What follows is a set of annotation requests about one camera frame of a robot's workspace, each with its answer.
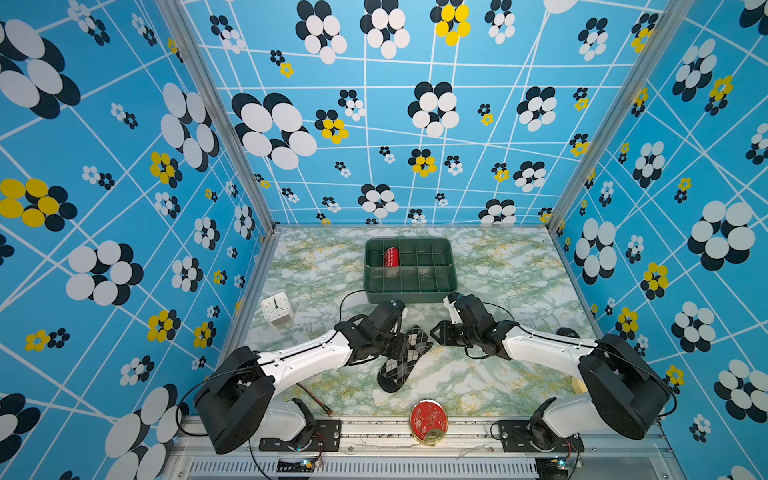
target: green and white marble surface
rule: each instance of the green and white marble surface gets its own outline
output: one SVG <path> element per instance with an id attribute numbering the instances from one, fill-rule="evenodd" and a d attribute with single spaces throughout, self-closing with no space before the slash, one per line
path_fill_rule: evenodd
<path id="1" fill-rule="evenodd" d="M 339 303 L 362 289 L 364 246 L 376 237 L 445 237 L 451 240 L 460 293 L 497 303 L 527 326 L 554 332 L 560 326 L 593 337 L 590 323 L 554 245 L 544 228 L 286 228 L 280 234 L 262 299 L 286 292 L 296 311 L 293 320 L 270 325 L 259 310 L 246 344 L 276 350 L 315 338 L 339 320 Z M 346 299 L 343 319 L 370 313 L 364 292 Z M 497 320 L 508 316 L 488 306 Z M 449 319 L 442 304 L 409 305 L 403 331 L 412 325 L 428 332 Z M 480 356 L 481 351 L 471 351 Z M 407 415 L 422 399 L 440 402 L 448 415 L 530 415 L 544 400 L 574 395 L 571 377 L 527 362 L 499 358 L 472 360 L 464 350 L 435 344 L 395 394 L 379 388 L 376 374 L 385 359 L 322 372 L 304 385 L 334 415 Z M 278 396 L 303 399 L 316 414 L 323 411 L 298 387 Z"/>

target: black bracket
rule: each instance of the black bracket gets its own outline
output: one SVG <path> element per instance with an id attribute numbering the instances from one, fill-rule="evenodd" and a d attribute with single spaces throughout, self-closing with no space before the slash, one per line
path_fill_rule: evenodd
<path id="1" fill-rule="evenodd" d="M 498 427 L 501 430 L 499 434 L 502 436 L 504 453 L 541 452 L 541 450 L 534 447 L 529 440 L 529 438 L 531 438 L 531 432 L 528 431 L 528 420 L 499 420 Z M 558 439 L 554 445 L 554 450 L 551 450 L 551 452 L 567 454 L 569 451 L 569 442 L 571 443 L 571 451 L 574 449 L 576 452 L 584 451 L 584 443 L 581 441 L 581 437 L 579 435 L 572 435 L 567 439 Z"/>
<path id="2" fill-rule="evenodd" d="M 316 436 L 312 437 L 309 445 L 305 447 L 302 452 L 319 452 L 322 449 L 324 452 L 338 452 L 339 440 L 341 438 L 341 420 L 325 420 L 317 419 L 315 425 L 315 433 L 319 433 L 325 443 L 318 440 Z M 261 439 L 259 441 L 260 452 L 295 452 L 289 446 L 289 442 L 284 442 L 280 439 Z"/>

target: blue patterned backdrop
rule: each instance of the blue patterned backdrop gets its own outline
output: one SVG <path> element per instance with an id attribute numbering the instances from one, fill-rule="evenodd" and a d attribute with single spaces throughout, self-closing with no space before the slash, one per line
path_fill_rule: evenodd
<path id="1" fill-rule="evenodd" d="M 538 224 L 665 5 L 183 7 L 276 221 Z"/>
<path id="2" fill-rule="evenodd" d="M 0 478 L 154 478 L 264 232 L 153 2 L 6 2 L 0 91 Z"/>
<path id="3" fill-rule="evenodd" d="M 688 478 L 768 476 L 766 5 L 694 3 L 557 228 L 600 328 L 678 393 Z"/>

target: green storage box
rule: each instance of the green storage box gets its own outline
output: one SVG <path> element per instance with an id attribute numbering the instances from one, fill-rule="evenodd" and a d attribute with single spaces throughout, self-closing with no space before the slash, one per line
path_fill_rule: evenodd
<path id="1" fill-rule="evenodd" d="M 384 252 L 395 247 L 400 266 L 382 266 Z M 402 300 L 441 303 L 456 290 L 456 269 L 451 242 L 440 237 L 376 238 L 366 242 L 362 281 L 370 303 Z"/>

